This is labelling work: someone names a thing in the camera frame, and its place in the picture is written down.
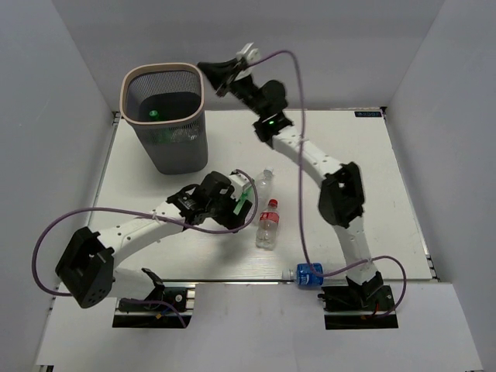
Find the clear bottle with white cap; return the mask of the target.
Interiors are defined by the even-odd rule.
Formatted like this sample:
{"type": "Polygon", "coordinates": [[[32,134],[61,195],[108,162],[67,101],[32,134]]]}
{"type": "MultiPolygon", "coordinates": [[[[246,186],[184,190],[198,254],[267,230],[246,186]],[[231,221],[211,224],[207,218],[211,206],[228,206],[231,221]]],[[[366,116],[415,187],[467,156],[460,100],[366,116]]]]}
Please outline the clear bottle with white cap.
{"type": "Polygon", "coordinates": [[[255,180],[258,202],[260,205],[268,203],[274,186],[274,169],[266,167],[255,180]]]}

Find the green bottle with green cap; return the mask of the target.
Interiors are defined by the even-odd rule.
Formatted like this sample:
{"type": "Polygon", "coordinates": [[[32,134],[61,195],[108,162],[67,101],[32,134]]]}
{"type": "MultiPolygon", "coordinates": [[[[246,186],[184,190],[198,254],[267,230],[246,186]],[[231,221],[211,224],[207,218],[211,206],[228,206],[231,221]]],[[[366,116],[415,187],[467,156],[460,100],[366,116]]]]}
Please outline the green bottle with green cap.
{"type": "Polygon", "coordinates": [[[235,215],[239,215],[239,214],[240,214],[241,209],[242,209],[242,207],[244,206],[245,202],[249,199],[249,196],[250,196],[250,192],[249,192],[249,191],[245,191],[245,192],[243,192],[243,193],[240,195],[240,197],[239,197],[239,199],[238,199],[238,202],[237,202],[237,204],[236,204],[236,207],[235,207],[235,208],[234,208],[234,210],[233,210],[233,213],[234,213],[235,215]]]}

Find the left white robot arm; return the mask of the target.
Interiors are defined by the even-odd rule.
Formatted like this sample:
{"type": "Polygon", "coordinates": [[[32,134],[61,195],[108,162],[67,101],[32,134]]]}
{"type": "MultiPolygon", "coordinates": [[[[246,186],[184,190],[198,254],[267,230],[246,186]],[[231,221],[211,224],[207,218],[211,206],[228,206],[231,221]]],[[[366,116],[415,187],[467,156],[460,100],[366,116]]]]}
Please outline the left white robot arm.
{"type": "Polygon", "coordinates": [[[55,269],[81,308],[97,305],[112,293],[122,278],[118,266],[133,254],[168,236],[187,229],[201,230],[206,219],[236,233],[253,220],[252,202],[244,193],[254,181],[241,170],[225,176],[213,171],[200,184],[190,184],[151,212],[130,212],[132,219],[109,229],[77,230],[55,269]]]}

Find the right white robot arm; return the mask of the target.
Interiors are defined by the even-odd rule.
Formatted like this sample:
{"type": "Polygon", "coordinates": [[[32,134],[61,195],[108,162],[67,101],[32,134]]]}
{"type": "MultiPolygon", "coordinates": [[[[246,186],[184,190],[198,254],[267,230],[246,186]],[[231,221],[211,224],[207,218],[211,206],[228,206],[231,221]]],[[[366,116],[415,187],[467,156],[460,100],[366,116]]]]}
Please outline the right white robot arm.
{"type": "Polygon", "coordinates": [[[351,302],[369,308],[378,299],[383,279],[371,259],[363,228],[365,197],[358,165],[341,163],[306,140],[284,114],[285,86],[276,80],[256,86],[244,59],[197,66],[219,97],[230,93],[257,115],[253,128],[261,142],[294,161],[298,173],[307,174],[319,186],[319,213],[338,237],[351,302]]]}

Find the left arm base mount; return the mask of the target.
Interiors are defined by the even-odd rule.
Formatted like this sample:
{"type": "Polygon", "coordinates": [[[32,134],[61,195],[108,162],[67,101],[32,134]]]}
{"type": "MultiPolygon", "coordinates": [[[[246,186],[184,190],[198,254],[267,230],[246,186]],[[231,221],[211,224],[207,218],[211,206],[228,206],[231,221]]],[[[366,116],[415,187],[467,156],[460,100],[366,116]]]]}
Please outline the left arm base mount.
{"type": "Polygon", "coordinates": [[[153,304],[119,300],[112,320],[115,329],[185,329],[192,318],[195,285],[166,283],[161,294],[150,294],[153,304]]]}

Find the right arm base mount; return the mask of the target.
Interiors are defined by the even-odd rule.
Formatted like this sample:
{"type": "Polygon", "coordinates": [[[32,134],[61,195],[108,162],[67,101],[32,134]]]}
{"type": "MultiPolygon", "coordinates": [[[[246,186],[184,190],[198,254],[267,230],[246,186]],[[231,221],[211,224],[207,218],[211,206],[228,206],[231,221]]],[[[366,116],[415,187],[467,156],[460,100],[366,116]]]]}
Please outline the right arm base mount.
{"type": "Polygon", "coordinates": [[[382,286],[364,303],[355,298],[347,286],[321,287],[317,295],[322,302],[326,330],[397,329],[391,287],[382,286]]]}

